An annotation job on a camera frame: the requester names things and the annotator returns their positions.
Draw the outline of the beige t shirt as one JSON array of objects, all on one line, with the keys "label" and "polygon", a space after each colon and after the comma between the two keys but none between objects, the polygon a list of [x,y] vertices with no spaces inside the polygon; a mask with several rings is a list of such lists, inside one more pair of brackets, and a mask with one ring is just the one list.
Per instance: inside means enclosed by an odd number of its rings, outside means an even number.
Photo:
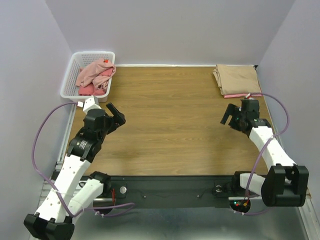
[{"label": "beige t shirt", "polygon": [[212,74],[222,96],[261,92],[258,75],[252,65],[217,64]]}]

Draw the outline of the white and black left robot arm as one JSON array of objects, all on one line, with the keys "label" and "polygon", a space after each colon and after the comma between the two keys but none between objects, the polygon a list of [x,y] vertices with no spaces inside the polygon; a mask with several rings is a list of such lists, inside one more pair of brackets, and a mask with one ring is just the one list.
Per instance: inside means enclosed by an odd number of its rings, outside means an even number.
[{"label": "white and black left robot arm", "polygon": [[44,202],[33,214],[28,214],[23,224],[39,240],[69,240],[79,217],[93,200],[111,193],[110,176],[94,172],[88,183],[75,194],[85,173],[101,150],[104,139],[126,122],[125,115],[112,103],[106,107],[111,114],[95,103],[79,102],[85,112],[84,125],[69,142],[63,165],[55,181],[46,176],[51,185]]}]

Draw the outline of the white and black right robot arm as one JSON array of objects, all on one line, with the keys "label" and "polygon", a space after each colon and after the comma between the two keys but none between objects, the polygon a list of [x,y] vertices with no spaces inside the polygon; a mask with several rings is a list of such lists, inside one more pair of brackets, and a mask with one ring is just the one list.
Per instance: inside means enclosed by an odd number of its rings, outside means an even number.
[{"label": "white and black right robot arm", "polygon": [[237,171],[230,182],[231,192],[246,197],[261,196],[267,207],[302,207],[305,204],[309,171],[296,164],[282,148],[271,124],[260,117],[257,99],[244,98],[241,106],[228,104],[221,124],[247,135],[259,150],[259,159],[267,167],[267,175]]}]

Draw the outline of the folded bright pink t shirt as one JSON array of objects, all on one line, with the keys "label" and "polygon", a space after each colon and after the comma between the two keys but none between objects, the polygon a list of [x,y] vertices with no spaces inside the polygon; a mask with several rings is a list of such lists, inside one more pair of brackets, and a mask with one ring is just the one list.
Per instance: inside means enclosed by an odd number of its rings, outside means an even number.
[{"label": "folded bright pink t shirt", "polygon": [[223,97],[225,99],[233,99],[233,98],[252,97],[252,96],[261,97],[262,94],[260,94],[260,93],[237,93],[237,94],[226,94]]}]

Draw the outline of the dusty pink t shirt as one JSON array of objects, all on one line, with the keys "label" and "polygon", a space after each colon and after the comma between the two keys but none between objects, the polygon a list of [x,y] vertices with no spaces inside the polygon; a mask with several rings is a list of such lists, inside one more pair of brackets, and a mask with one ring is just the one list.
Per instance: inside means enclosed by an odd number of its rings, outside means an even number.
[{"label": "dusty pink t shirt", "polygon": [[97,77],[100,73],[104,72],[108,68],[115,68],[116,66],[109,60],[104,58],[99,58],[98,60],[93,61],[82,70],[80,70],[75,85],[77,87],[88,85],[95,77]]}]

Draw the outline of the white perforated plastic basket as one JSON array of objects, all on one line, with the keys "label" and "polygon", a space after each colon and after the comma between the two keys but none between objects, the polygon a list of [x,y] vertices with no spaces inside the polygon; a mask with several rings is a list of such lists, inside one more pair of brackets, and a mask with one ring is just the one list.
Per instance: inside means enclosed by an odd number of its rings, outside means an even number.
[{"label": "white perforated plastic basket", "polygon": [[106,102],[116,73],[116,55],[112,51],[78,51],[69,61],[60,96],[73,102],[84,102],[90,95]]}]

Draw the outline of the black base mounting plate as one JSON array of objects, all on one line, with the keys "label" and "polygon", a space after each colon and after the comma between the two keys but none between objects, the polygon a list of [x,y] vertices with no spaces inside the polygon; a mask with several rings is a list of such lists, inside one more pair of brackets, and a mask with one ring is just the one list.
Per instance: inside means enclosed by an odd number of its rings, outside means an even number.
[{"label": "black base mounting plate", "polygon": [[140,209],[229,208],[230,200],[244,198],[231,175],[112,176],[115,193],[103,193],[94,207],[134,203]]}]

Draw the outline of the aluminium frame rail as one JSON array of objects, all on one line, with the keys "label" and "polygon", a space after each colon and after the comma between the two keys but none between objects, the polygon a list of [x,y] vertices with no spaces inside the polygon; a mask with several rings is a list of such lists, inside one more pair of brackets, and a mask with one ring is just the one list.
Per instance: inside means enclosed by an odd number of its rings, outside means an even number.
[{"label": "aluminium frame rail", "polygon": [[42,189],[39,196],[38,207],[42,205],[42,203],[46,200],[48,194],[51,192],[52,186],[47,182],[43,181]]}]

